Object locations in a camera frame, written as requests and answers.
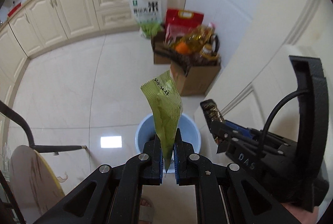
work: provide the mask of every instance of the tiled floor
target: tiled floor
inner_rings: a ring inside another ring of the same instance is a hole
[[[150,42],[137,32],[77,42],[33,59],[21,81],[13,109],[30,125],[35,143],[87,145],[85,150],[43,154],[65,194],[101,164],[118,166],[137,154],[134,137],[150,106],[140,86],[169,69],[153,65]],[[183,97],[193,117],[204,97]],[[121,148],[101,148],[101,137],[121,136]],[[10,123],[11,152],[28,144],[23,130]],[[179,187],[167,174],[159,187],[144,187],[155,207],[154,224],[196,223],[194,187]]]

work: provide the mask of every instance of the black metal chair leg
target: black metal chair leg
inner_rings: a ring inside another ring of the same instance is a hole
[[[30,146],[32,149],[36,150],[39,153],[56,153],[56,152],[68,152],[68,151],[76,151],[80,149],[86,149],[86,145],[35,145]]]

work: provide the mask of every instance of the foot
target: foot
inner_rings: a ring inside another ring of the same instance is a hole
[[[144,200],[144,199],[141,199],[140,205],[141,206],[151,207],[151,205],[146,200]],[[150,221],[139,220],[139,224],[151,224],[151,222]]]

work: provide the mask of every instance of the door handle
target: door handle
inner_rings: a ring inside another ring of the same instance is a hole
[[[55,5],[56,7],[58,7],[57,0],[54,0],[54,5]]]
[[[28,16],[27,16],[27,14],[25,13],[24,15],[25,15],[25,19],[26,19],[27,22],[30,24],[30,21],[29,21],[29,18],[28,18]]]
[[[53,2],[52,2],[52,0],[50,0],[50,4],[51,4],[52,8],[54,8],[54,5],[53,5]]]

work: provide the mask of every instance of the cardboard box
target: cardboard box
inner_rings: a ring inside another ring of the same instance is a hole
[[[151,38],[151,44],[154,52],[154,64],[170,64],[171,60],[155,54],[155,50],[163,51],[165,44],[165,31],[160,31],[155,37]]]
[[[221,66],[194,66],[188,73],[171,62],[170,71],[173,75],[177,90],[181,96],[205,94]]]

